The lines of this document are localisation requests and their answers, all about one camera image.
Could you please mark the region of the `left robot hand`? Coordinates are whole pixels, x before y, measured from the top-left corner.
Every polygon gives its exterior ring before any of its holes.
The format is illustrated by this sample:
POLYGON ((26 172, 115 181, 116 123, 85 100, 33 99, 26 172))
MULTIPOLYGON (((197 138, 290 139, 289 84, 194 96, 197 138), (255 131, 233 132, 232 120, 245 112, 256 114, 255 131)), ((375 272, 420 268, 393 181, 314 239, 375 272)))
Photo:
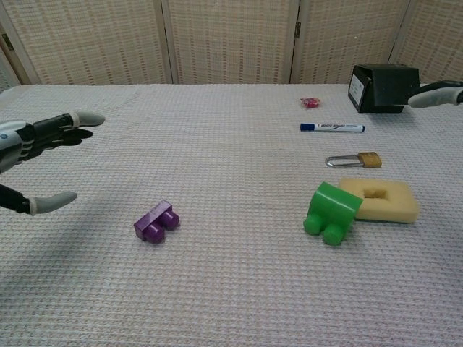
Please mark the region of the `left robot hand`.
MULTIPOLYGON (((105 116, 76 111, 37 121, 7 121, 1 124, 1 172, 60 146, 75 146, 93 136, 85 127, 98 127, 105 116)), ((75 192, 50 197, 26 197, 21 192, 1 186, 1 206, 16 213, 45 214, 58 210, 77 199, 75 192)))

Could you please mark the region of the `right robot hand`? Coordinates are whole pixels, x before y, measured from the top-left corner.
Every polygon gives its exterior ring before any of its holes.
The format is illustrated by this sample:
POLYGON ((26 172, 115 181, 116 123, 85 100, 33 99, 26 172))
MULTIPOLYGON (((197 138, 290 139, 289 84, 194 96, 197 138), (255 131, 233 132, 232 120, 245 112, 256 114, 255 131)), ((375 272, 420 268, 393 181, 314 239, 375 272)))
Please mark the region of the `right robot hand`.
POLYGON ((412 108, 428 108, 440 105, 458 106, 462 103, 462 81, 441 80, 423 85, 409 98, 412 108))

